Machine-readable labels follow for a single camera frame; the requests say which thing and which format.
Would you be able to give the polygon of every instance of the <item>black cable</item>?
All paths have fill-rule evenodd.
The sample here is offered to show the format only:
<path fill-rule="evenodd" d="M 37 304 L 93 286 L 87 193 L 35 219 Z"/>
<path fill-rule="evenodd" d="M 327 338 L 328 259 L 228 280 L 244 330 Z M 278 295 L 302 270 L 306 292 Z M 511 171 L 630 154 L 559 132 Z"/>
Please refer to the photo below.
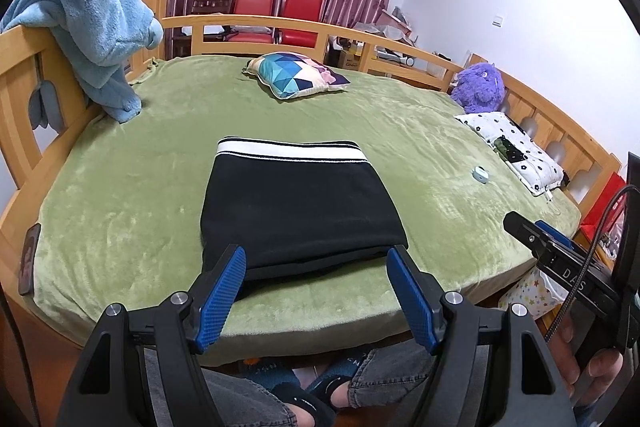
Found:
<path fill-rule="evenodd" d="M 582 283 L 582 280 L 587 275 L 587 271 L 589 270 L 589 265 L 591 264 L 591 260 L 593 259 L 593 256 L 596 252 L 596 247 L 598 246 L 598 241 L 600 240 L 600 237 L 602 235 L 602 229 L 604 228 L 604 223 L 607 220 L 607 217 L 609 216 L 611 210 L 613 209 L 613 206 L 618 202 L 618 200 L 620 200 L 620 198 L 623 197 L 623 195 L 625 195 L 629 191 L 636 191 L 638 194 L 640 194 L 640 189 L 638 189 L 638 187 L 636 187 L 635 185 L 627 184 L 624 187 L 620 188 L 609 200 L 607 207 L 604 209 L 604 212 L 600 217 L 598 226 L 596 227 L 596 231 L 593 234 L 593 239 L 591 240 L 591 245 L 589 246 L 589 251 L 587 253 L 587 256 L 584 258 L 584 262 L 582 263 L 582 267 L 580 268 L 580 273 L 578 274 L 578 277 L 576 278 L 574 284 L 572 285 L 571 290 L 569 290 L 569 293 L 566 296 L 566 299 L 562 303 L 562 306 L 558 311 L 558 315 L 556 315 L 556 318 L 554 318 L 553 322 L 549 326 L 549 329 L 546 331 L 545 342 L 548 343 L 551 337 L 554 336 L 554 334 L 558 330 L 558 327 L 560 326 L 560 323 L 562 322 L 562 319 L 564 318 L 566 313 L 569 311 L 569 307 L 574 301 L 575 295 L 578 293 L 578 288 L 580 288 L 580 284 Z"/>
<path fill-rule="evenodd" d="M 36 420 L 36 427 L 42 427 L 40 421 L 40 412 L 38 411 L 38 404 L 36 402 L 36 392 L 33 386 L 33 378 L 31 378 L 31 370 L 29 368 L 29 360 L 27 359 L 27 351 L 24 349 L 24 342 L 22 341 L 22 335 L 18 329 L 18 324 L 15 321 L 14 314 L 11 313 L 9 308 L 9 301 L 6 299 L 2 283 L 0 282 L 0 308 L 6 317 L 6 321 L 9 323 L 11 332 L 14 335 L 15 343 L 18 346 L 18 352 L 20 353 L 20 361 L 22 362 L 22 371 L 24 372 L 24 378 L 27 380 L 27 388 L 29 391 L 29 400 L 31 402 L 31 409 L 33 410 L 33 417 Z"/>

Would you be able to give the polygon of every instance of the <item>geometric pattern pillow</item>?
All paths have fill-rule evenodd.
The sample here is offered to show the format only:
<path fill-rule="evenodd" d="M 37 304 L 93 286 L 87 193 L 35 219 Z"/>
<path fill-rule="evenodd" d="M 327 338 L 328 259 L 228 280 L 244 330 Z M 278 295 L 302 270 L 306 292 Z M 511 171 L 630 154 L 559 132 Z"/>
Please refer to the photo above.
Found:
<path fill-rule="evenodd" d="M 279 99 L 343 90 L 350 82 L 306 55 L 274 52 L 252 59 L 245 73 L 257 76 Z"/>

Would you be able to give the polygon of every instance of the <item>green fleece bedsheet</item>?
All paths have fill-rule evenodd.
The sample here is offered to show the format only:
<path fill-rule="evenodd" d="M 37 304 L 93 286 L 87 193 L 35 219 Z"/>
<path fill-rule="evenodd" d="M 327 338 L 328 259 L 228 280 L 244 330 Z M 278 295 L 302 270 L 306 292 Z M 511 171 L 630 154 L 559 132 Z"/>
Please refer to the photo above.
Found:
<path fill-rule="evenodd" d="M 343 73 L 345 92 L 276 100 L 245 77 L 246 59 L 161 62 L 137 91 L 142 113 L 89 124 L 40 211 L 34 269 L 38 313 L 84 341 L 102 310 L 153 306 L 200 272 L 199 219 L 217 142 L 235 135 L 283 142 L 353 140 L 386 185 L 410 253 L 445 289 L 479 301 L 517 280 L 530 253 L 502 230 L 511 210 L 564 233 L 578 209 L 560 192 L 556 215 L 468 127 L 446 94 Z M 482 185 L 471 176 L 481 165 Z M 234 304 L 204 363 L 301 355 L 377 341 L 407 329 L 384 260 L 280 283 Z"/>

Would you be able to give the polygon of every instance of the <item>gray pants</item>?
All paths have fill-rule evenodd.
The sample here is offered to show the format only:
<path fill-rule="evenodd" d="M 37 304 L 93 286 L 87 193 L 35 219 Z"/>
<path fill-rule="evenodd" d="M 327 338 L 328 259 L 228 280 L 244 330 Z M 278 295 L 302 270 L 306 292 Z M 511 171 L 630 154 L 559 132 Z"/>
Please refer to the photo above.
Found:
<path fill-rule="evenodd" d="M 158 427 L 172 427 L 164 399 L 158 358 L 145 350 L 146 374 Z M 386 405 L 400 401 L 423 383 L 433 359 L 413 340 L 374 349 L 351 381 L 351 407 Z M 295 416 L 273 394 L 244 378 L 202 370 L 220 418 L 226 427 L 293 427 Z"/>

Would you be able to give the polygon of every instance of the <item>hand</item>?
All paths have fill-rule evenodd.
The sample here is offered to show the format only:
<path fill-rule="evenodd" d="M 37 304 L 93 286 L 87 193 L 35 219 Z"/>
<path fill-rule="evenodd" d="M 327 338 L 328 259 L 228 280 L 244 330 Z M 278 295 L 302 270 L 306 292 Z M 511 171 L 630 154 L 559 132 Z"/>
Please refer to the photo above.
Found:
<path fill-rule="evenodd" d="M 574 393 L 574 383 L 580 377 L 578 362 L 571 353 L 570 342 L 574 338 L 574 323 L 569 315 L 565 316 L 556 334 L 549 340 L 548 346 L 554 357 L 562 381 L 569 391 Z M 601 349 L 589 361 L 587 371 L 593 377 L 590 387 L 577 405 L 590 405 L 599 399 L 613 383 L 622 368 L 622 355 L 615 349 Z"/>

